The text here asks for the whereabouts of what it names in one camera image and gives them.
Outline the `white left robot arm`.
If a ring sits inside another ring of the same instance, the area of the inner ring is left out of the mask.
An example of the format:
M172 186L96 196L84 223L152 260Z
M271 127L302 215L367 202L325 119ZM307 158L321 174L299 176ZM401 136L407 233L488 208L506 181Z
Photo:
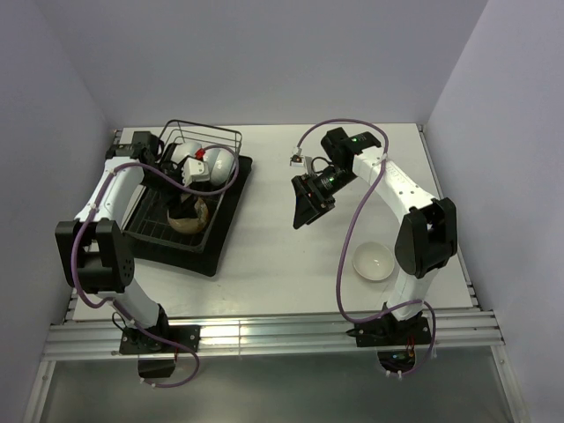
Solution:
M201 197L186 185L179 167L161 161L164 151L163 142L150 131L135 132L128 144L111 145L87 204L74 219L59 222L55 231L69 286L89 308L109 305L152 352L168 348L172 331L164 308L135 279L122 220L140 185L176 197Z

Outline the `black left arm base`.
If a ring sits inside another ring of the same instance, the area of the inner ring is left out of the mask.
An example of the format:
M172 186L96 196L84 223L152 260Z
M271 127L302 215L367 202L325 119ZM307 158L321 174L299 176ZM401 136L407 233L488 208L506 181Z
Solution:
M164 312L161 312L157 324L151 328L129 327L123 319L123 326L112 322L122 332L118 354L137 356L137 373L141 382L154 388L171 389L191 382L200 368L197 355L201 327L199 325L171 326ZM192 372L179 382L166 382L176 370L180 353L187 353L195 359Z

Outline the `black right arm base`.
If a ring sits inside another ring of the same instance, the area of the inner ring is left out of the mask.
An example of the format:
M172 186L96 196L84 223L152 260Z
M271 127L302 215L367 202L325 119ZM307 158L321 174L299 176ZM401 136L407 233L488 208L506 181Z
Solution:
M398 321L393 315L368 323L356 323L346 334L359 348L376 347L380 365L390 372L406 372L416 364L415 347L428 345L431 330L421 314Z

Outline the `cream bowl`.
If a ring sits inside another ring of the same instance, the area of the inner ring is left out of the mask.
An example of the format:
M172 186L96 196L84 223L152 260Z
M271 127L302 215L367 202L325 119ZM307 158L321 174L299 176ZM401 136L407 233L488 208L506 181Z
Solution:
M167 210L168 224L180 234L198 234L210 220L207 203L201 197L182 194Z

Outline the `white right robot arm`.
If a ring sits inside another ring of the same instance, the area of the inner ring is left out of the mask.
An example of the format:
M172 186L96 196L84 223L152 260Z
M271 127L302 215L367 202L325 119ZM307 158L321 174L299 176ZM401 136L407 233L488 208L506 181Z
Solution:
M329 161L322 171L314 170L313 159L304 156L299 145L294 147L290 163L306 171L292 179L293 228L310 225L333 210L335 194L356 179L368 185L363 204L372 194L384 201L399 223L394 246L399 271L393 292L376 318L391 315L382 321L382 335L398 344L412 332L409 319L426 306L431 282L457 253L456 206L413 181L390 159L388 135L374 124L368 127L357 135L348 135L342 127L329 130L321 140Z

